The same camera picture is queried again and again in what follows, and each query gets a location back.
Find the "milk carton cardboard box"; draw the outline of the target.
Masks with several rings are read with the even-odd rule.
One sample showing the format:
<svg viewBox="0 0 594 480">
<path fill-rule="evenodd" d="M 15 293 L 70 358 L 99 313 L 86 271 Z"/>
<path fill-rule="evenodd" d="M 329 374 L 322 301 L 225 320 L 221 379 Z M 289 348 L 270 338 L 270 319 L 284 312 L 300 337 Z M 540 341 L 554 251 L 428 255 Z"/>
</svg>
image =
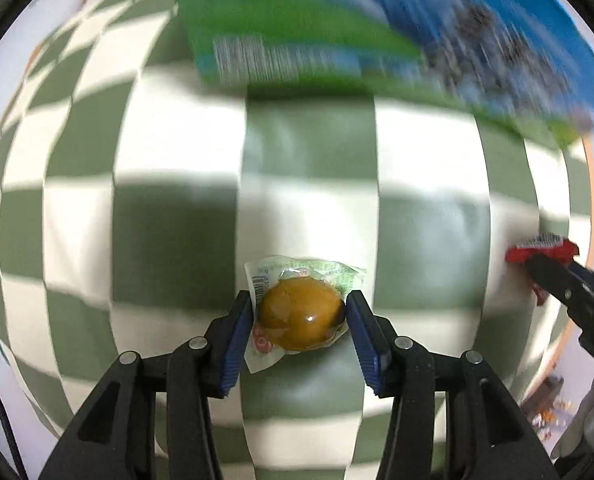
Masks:
<svg viewBox="0 0 594 480">
<path fill-rule="evenodd" d="M 548 148 L 594 132 L 594 52 L 558 0 L 177 0 L 201 80 L 388 96 Z"/>
</svg>

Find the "red shiny snack packet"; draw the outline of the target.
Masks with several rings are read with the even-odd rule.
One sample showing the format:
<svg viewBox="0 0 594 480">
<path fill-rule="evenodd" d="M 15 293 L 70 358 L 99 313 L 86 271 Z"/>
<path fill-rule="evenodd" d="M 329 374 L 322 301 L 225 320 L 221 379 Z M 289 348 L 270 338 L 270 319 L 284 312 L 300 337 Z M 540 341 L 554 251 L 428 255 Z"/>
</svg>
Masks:
<svg viewBox="0 0 594 480">
<path fill-rule="evenodd" d="M 528 261 L 543 256 L 563 266 L 569 266 L 580 255 L 579 246 L 566 236 L 544 232 L 527 242 L 506 249 L 505 262 L 528 269 Z"/>
</svg>

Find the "green white checkered tablecloth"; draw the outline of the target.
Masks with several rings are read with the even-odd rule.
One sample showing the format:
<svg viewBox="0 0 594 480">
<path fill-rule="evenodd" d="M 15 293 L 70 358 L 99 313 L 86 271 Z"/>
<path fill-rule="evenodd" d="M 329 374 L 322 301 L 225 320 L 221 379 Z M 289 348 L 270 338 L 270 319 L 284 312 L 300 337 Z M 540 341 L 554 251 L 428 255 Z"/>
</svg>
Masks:
<svg viewBox="0 0 594 480">
<path fill-rule="evenodd" d="M 56 36 L 0 131 L 0 346 L 60 434 L 124 350 L 201 333 L 266 256 L 364 271 L 428 349 L 480 350 L 516 396 L 565 320 L 503 260 L 543 229 L 591 241 L 581 148 L 390 99 L 199 91 L 172 0 L 113 0 Z"/>
</svg>

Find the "packaged brown braised egg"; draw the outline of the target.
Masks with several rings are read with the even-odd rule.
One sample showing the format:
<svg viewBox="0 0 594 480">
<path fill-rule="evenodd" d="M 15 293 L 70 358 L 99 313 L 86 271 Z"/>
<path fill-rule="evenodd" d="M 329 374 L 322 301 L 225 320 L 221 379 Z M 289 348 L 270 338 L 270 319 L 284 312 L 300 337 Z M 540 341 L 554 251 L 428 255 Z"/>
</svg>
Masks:
<svg viewBox="0 0 594 480">
<path fill-rule="evenodd" d="M 286 256 L 248 261 L 244 271 L 254 313 L 245 350 L 251 374 L 335 344 L 348 329 L 346 298 L 367 277 L 341 262 Z"/>
</svg>

